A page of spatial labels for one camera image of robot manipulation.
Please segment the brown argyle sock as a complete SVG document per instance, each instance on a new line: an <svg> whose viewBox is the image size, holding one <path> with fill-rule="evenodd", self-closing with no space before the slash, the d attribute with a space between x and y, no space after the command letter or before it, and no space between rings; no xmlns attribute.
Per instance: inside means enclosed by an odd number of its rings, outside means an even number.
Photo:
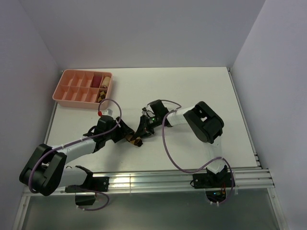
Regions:
<svg viewBox="0 0 307 230"><path fill-rule="evenodd" d="M140 137L134 137L133 135L126 135L125 139L134 146L141 147L143 145L142 139Z"/></svg>
<svg viewBox="0 0 307 230"><path fill-rule="evenodd" d="M106 98L106 91L104 91L104 90L100 90L99 92L98 92L98 96L97 96L97 100L96 100L96 102L97 103L100 103L103 99L105 99Z"/></svg>

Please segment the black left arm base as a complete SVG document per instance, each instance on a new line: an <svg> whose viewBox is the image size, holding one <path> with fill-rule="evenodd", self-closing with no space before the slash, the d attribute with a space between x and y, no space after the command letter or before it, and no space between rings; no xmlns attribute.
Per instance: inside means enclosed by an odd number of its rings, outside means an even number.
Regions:
<svg viewBox="0 0 307 230"><path fill-rule="evenodd" d="M93 195L75 195L75 204L77 206L92 206L98 201L98 195L107 192L109 186L109 177L92 177L87 179L82 185L70 185L65 187L65 193L92 192Z"/></svg>

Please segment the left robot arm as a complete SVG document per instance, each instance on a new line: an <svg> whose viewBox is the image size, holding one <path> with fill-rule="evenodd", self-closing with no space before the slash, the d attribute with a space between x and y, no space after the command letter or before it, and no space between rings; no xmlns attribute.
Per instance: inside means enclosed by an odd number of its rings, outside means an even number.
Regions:
<svg viewBox="0 0 307 230"><path fill-rule="evenodd" d="M92 171L80 165L69 168L67 164L99 151L109 140L117 143L133 135L134 130L119 117L104 115L76 141L57 147L37 146L22 169L19 181L44 196L63 186L75 191L106 191L105 185L94 179Z"/></svg>

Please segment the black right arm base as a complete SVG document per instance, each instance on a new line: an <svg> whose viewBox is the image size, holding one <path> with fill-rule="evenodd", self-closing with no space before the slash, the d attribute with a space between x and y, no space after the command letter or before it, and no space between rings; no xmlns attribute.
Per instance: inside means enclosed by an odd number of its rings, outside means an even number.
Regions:
<svg viewBox="0 0 307 230"><path fill-rule="evenodd" d="M205 189L205 194L210 202L223 202L227 198L227 188L233 188L235 182L230 172L214 174L210 171L206 173L195 173L192 176L190 185L194 189Z"/></svg>

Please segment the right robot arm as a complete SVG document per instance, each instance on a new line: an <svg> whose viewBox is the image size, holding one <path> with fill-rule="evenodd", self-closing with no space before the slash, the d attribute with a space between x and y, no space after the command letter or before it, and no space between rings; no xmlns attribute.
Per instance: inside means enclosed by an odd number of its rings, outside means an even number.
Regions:
<svg viewBox="0 0 307 230"><path fill-rule="evenodd" d="M164 102L171 103L170 100L158 99L148 103L142 109L138 129L132 138L148 138L154 134L156 127L161 126L164 149L173 165L180 171L189 174L205 169L208 173L208 183L214 187L219 186L230 168L222 157L221 135L224 127L222 118L203 101L188 108L182 108L180 104L173 102L177 108L171 111L164 106ZM172 159L166 146L165 127L185 124L189 125L197 139L205 145L207 158L209 158L207 163L193 171L180 168Z"/></svg>

